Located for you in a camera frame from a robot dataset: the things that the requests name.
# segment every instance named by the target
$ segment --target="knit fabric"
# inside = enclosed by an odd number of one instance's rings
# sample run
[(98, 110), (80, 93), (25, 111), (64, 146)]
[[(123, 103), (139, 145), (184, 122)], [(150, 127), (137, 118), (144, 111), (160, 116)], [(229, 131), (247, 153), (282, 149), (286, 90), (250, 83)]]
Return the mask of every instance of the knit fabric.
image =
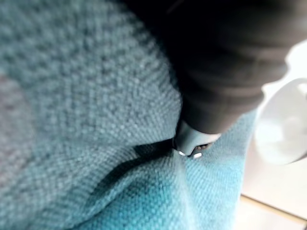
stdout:
[(0, 230), (229, 230), (253, 114), (198, 160), (158, 42), (116, 0), (0, 0)]

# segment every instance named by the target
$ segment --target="dark jacket sleeve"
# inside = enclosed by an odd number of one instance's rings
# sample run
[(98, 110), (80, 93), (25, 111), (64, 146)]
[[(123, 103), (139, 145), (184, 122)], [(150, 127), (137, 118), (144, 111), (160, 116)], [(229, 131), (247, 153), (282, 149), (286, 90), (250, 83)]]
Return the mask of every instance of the dark jacket sleeve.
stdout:
[(163, 31), (183, 95), (182, 119), (208, 134), (257, 108), (261, 87), (286, 73), (290, 48), (307, 39), (306, 0), (145, 2), (135, 5)]

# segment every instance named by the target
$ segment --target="sweater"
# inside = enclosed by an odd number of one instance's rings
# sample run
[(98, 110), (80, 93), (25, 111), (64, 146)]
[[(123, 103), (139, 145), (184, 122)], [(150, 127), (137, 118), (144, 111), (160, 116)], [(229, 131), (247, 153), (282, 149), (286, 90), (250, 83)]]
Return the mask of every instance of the sweater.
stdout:
[(230, 230), (254, 114), (193, 160), (181, 101), (121, 1), (0, 0), (0, 230)]

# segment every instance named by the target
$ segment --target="teal knit sweater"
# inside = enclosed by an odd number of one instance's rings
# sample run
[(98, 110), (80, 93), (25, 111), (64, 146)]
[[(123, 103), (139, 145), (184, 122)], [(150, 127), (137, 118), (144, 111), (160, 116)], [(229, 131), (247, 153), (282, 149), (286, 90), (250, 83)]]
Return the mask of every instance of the teal knit sweater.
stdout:
[(0, 0), (0, 230), (230, 230), (251, 133), (170, 151), (159, 43), (117, 0)]

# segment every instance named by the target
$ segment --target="black sleeve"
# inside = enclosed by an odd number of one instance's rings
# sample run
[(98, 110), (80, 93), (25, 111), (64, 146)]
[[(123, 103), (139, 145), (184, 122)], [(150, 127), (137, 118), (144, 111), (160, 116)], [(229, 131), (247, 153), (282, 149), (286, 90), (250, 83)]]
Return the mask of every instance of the black sleeve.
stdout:
[(287, 71), (290, 48), (307, 39), (306, 0), (177, 0), (150, 6), (183, 94), (182, 118), (208, 134), (255, 109), (261, 87)]

